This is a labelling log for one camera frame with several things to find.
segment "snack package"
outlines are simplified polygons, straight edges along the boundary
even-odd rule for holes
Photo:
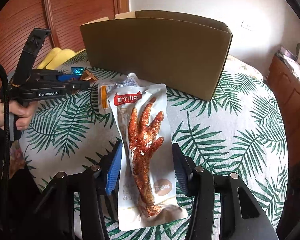
[[[177,204],[166,91],[164,84],[122,87],[109,96],[124,145],[118,194],[122,231],[188,216]]]
[[[99,113],[100,114],[109,114],[111,113],[111,107],[109,104],[109,94],[117,88],[120,87],[139,87],[140,81],[137,78],[135,73],[130,73],[127,78],[121,82],[103,82],[99,84],[98,90],[98,104],[99,104]]]

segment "brown circle label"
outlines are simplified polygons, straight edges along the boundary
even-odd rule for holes
[[[153,188],[157,195],[164,196],[172,190],[172,183],[168,179],[159,179],[154,183]]]

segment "tablecloth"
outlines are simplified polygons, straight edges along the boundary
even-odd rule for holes
[[[125,77],[91,68],[86,52],[59,67],[83,66],[99,81]],[[119,133],[112,113],[98,111],[98,82],[87,91],[40,102],[19,143],[40,190],[59,171],[84,171],[112,150]],[[212,173],[237,172],[253,192],[274,228],[278,225],[288,179],[287,143],[281,114],[272,91],[260,80],[227,60],[210,102],[167,88],[167,115],[173,142],[185,155]],[[78,194],[74,201],[75,232],[82,238]],[[177,184],[177,201],[191,214],[192,198]],[[111,239],[184,239],[189,217],[168,224],[121,232],[104,210]],[[215,195],[213,239],[218,239],[220,196]]]

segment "red logo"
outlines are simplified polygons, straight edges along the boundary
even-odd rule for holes
[[[139,99],[142,98],[141,92],[139,91],[136,94],[125,94],[122,96],[119,96],[117,93],[114,96],[114,105],[120,106],[123,104],[129,104],[129,103],[135,103]]]

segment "white plastic bag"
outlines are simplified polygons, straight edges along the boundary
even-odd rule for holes
[[[122,87],[109,95],[123,141],[118,195],[119,229],[186,218],[177,204],[164,84]]]
[[[135,73],[130,73],[125,80],[117,82],[103,82],[99,83],[98,87],[98,105],[100,114],[111,113],[111,107],[109,104],[109,94],[120,87],[139,87],[140,81]]]

